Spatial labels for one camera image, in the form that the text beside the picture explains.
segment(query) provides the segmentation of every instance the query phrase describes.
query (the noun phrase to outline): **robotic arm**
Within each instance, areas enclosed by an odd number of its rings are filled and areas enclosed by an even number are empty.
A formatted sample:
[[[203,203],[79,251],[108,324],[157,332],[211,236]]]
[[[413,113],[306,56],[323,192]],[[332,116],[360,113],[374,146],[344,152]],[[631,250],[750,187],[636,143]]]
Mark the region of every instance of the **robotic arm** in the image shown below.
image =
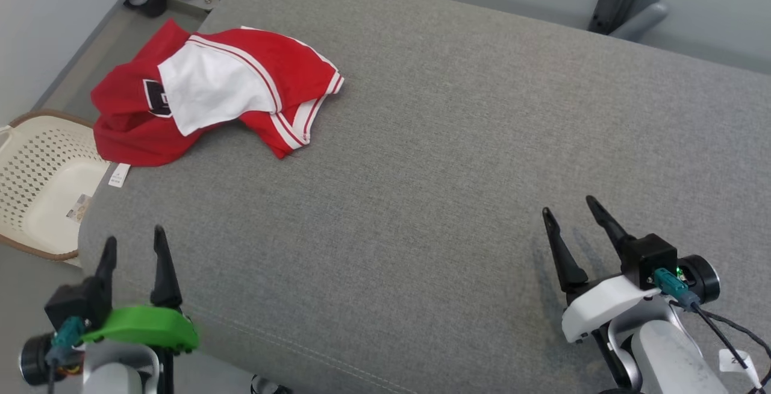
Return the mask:
[[[166,233],[155,229],[157,255],[152,306],[113,309],[117,242],[105,243],[94,276],[59,287],[46,304],[55,333],[29,339],[19,369],[32,386],[83,375],[83,394],[173,394],[173,358],[198,347],[198,334],[182,314]]]
[[[595,197],[586,200],[619,255],[620,273],[589,281],[562,240],[556,218],[547,207],[543,209],[554,266],[567,298],[562,317],[565,339],[581,343],[589,335],[594,337],[624,392],[727,393],[680,323],[683,311],[697,312],[747,370],[757,392],[763,392],[768,377],[762,383],[757,373],[752,378],[754,369],[748,369],[708,313],[699,308],[720,295],[720,279],[710,263],[698,255],[678,258],[677,249],[655,234],[639,239],[628,234]]]

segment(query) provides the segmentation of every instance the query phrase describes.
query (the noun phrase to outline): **gray fabric surface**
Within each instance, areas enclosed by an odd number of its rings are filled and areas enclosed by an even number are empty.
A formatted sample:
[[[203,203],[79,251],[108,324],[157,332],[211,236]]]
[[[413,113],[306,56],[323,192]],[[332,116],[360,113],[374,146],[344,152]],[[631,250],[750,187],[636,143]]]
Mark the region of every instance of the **gray fabric surface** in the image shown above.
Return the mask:
[[[204,350],[297,392],[597,392],[612,380],[564,341],[540,218],[613,273],[592,194],[706,257],[724,287],[707,308],[771,336],[767,76],[444,0],[223,0],[201,30],[242,25],[346,84],[284,161],[236,123],[102,182],[80,248],[90,270],[118,238],[119,301],[146,301],[163,224]]]
[[[45,386],[31,387],[19,372],[19,353],[32,336],[52,331],[43,307],[62,284],[78,284],[83,272],[75,266],[35,257],[0,244],[0,392],[44,394]],[[80,378],[56,385],[56,394],[80,394]]]

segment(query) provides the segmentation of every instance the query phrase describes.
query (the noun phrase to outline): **beige plastic basket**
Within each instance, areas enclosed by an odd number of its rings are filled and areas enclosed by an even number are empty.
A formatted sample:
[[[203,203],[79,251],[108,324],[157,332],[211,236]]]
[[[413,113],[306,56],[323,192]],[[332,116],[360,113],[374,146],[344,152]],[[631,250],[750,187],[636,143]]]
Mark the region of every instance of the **beige plastic basket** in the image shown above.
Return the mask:
[[[0,128],[0,242],[77,257],[80,219],[108,165],[85,120],[39,111]]]

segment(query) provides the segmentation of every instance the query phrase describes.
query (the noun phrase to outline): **label sticker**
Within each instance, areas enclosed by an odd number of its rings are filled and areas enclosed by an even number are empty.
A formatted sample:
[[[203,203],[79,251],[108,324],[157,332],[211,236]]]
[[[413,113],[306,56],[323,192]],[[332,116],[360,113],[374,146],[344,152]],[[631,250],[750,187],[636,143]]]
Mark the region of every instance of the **label sticker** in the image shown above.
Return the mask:
[[[741,360],[744,361],[747,369],[744,370],[741,367],[741,364],[738,363],[738,359],[734,358],[733,353],[731,353],[730,350],[727,350],[727,348],[722,348],[720,352],[718,352],[718,356],[720,358],[720,371],[746,373],[747,377],[749,377],[749,380],[752,381],[752,385],[754,385],[755,388],[763,388],[763,386],[760,385],[758,372],[755,370],[755,365],[752,364],[752,358],[749,357],[749,353],[744,352],[744,350],[737,350],[736,353],[738,353],[738,355],[741,357]]]
[[[129,173],[131,166],[127,163],[119,163],[113,171],[113,175],[110,177],[110,183],[108,185],[115,186],[116,188],[123,187],[123,181],[126,179],[126,174]]]
[[[78,202],[76,202],[72,209],[67,212],[67,217],[80,224],[89,205],[91,205],[91,197],[84,193],[80,194]]]

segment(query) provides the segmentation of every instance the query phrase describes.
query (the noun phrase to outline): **green mount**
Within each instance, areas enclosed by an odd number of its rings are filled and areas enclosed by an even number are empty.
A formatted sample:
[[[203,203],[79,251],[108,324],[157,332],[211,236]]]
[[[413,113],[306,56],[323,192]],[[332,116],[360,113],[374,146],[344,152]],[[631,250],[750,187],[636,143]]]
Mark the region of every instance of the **green mount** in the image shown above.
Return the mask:
[[[83,334],[80,339],[86,343],[110,339],[180,353],[195,350],[200,342],[195,327],[181,312],[147,306],[114,309],[102,328]]]

